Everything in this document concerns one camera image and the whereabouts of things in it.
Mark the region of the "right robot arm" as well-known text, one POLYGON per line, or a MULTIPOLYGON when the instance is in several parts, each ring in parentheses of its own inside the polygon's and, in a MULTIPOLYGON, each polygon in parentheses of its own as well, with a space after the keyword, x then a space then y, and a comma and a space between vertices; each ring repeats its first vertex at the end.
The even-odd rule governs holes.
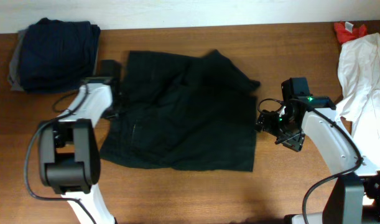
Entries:
POLYGON ((331 172, 308 189, 302 212, 285 216, 285 223, 380 223, 380 170, 335 116, 335 105, 300 100, 290 100, 277 111, 260 112, 258 131, 275 136, 276 144, 296 152, 309 137, 331 172), (323 211, 308 213, 311 193, 331 180, 336 183, 323 211))

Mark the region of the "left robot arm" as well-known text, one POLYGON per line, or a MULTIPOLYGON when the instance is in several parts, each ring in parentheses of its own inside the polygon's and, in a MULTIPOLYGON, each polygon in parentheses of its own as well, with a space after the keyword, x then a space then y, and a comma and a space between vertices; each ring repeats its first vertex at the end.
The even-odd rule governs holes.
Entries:
POLYGON ((87 83, 70 106, 39 134, 40 179, 65 201, 80 223, 116 223, 98 185, 101 159, 94 128, 112 105, 111 87, 87 83))

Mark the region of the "black t-shirt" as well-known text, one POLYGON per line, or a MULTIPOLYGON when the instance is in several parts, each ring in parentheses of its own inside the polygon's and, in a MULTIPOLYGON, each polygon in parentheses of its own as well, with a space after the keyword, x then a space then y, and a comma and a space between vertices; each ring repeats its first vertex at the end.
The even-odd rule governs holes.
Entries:
POLYGON ((140 169, 251 172, 259 86, 217 50, 132 51, 101 157, 140 169))

